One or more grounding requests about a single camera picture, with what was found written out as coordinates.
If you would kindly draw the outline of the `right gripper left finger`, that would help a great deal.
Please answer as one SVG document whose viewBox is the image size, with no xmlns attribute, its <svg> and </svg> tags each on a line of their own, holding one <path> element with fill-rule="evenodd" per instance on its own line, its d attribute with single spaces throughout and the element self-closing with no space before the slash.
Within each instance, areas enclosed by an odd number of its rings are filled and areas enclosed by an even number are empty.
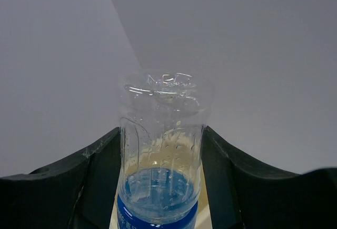
<svg viewBox="0 0 337 229">
<path fill-rule="evenodd" d="M 120 131 L 29 174 L 1 177 L 1 228 L 109 228 Z"/>
</svg>

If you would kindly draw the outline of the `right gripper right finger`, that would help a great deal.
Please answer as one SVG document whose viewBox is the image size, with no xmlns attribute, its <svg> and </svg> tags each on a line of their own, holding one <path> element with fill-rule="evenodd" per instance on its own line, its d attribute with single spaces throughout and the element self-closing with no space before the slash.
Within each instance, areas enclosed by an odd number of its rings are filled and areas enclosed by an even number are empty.
<svg viewBox="0 0 337 229">
<path fill-rule="evenodd" d="M 336 169 L 263 163 L 207 127 L 202 164 L 214 228 L 336 228 Z"/>
</svg>

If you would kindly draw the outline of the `blue label bottle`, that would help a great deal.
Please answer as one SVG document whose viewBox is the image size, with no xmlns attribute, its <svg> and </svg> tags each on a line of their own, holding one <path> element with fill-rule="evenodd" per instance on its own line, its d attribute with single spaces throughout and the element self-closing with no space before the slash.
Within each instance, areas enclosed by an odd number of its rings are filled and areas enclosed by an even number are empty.
<svg viewBox="0 0 337 229">
<path fill-rule="evenodd" d="M 143 71 L 124 77 L 119 89 L 118 228 L 193 228 L 212 84 L 190 74 Z"/>
</svg>

